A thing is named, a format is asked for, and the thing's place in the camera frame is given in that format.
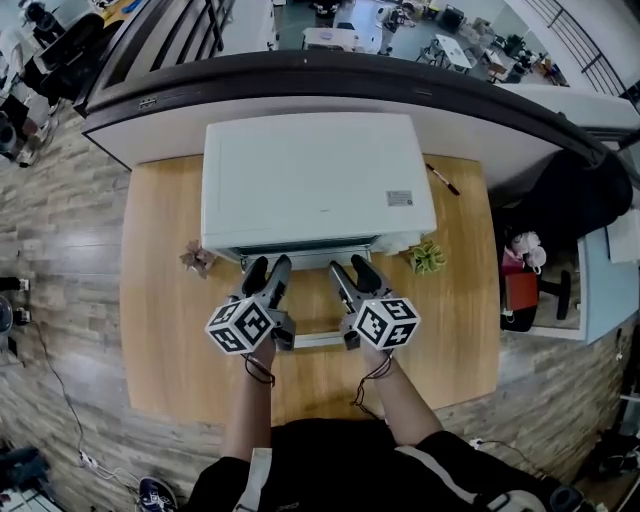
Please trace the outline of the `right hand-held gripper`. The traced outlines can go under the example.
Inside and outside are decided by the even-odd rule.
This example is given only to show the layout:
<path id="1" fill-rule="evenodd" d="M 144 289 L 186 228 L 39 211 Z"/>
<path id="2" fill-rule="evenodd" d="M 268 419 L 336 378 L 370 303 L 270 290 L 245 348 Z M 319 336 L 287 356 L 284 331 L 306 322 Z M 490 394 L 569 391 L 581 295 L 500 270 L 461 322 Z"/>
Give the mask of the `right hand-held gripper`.
<path id="1" fill-rule="evenodd" d="M 397 296 L 382 284 L 378 270 L 360 255 L 351 257 L 356 284 L 336 261 L 329 276 L 346 313 L 340 333 L 348 350 L 368 344 L 376 351 L 391 351 L 407 345 L 417 332 L 421 317 L 408 298 Z"/>

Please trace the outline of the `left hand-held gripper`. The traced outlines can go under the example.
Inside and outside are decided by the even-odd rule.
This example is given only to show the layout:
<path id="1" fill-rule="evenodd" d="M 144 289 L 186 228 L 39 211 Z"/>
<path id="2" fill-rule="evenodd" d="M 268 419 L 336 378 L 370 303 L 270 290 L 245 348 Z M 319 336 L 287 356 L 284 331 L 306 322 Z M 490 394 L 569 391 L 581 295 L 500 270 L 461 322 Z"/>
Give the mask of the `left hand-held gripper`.
<path id="1" fill-rule="evenodd" d="M 204 327 L 208 338 L 226 355 L 254 353 L 266 338 L 278 350 L 294 348 L 296 324 L 286 311 L 277 308 L 289 284 L 291 260 L 286 254 L 278 258 L 266 286 L 267 268 L 268 259 L 257 258 L 241 284 L 242 295 L 247 297 L 230 296 Z"/>

